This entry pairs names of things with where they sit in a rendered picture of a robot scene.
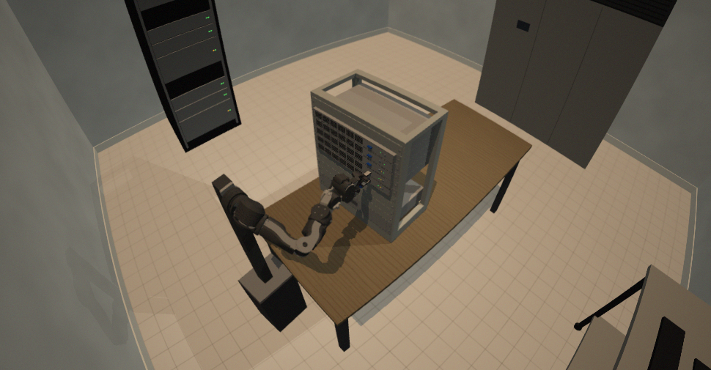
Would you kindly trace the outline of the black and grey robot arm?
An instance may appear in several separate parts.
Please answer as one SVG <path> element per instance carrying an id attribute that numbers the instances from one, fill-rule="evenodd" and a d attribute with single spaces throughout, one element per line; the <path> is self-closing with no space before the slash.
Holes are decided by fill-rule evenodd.
<path id="1" fill-rule="evenodd" d="M 330 222 L 330 225 L 332 222 L 332 212 L 339 209 L 342 200 L 331 189 L 325 190 L 320 197 L 320 203 L 313 206 L 308 222 L 302 230 L 304 237 L 295 239 L 288 235 L 282 223 L 265 214 L 264 207 L 258 201 L 250 199 L 233 182 L 219 192 L 223 196 L 222 207 L 235 218 L 234 222 L 239 228 L 260 235 L 298 257 L 307 256 L 320 243 L 328 223 Z"/>

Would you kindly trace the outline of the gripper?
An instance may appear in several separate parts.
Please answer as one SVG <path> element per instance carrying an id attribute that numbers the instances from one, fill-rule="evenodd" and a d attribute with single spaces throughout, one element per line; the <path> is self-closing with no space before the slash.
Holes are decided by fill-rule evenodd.
<path id="1" fill-rule="evenodd" d="M 342 201 L 346 203 L 351 202 L 353 198 L 358 195 L 360 192 L 359 186 L 362 182 L 368 182 L 368 178 L 359 171 L 353 171 L 352 176 L 354 178 L 350 179 L 344 174 L 336 174 L 329 187 L 329 189 L 340 196 Z"/>

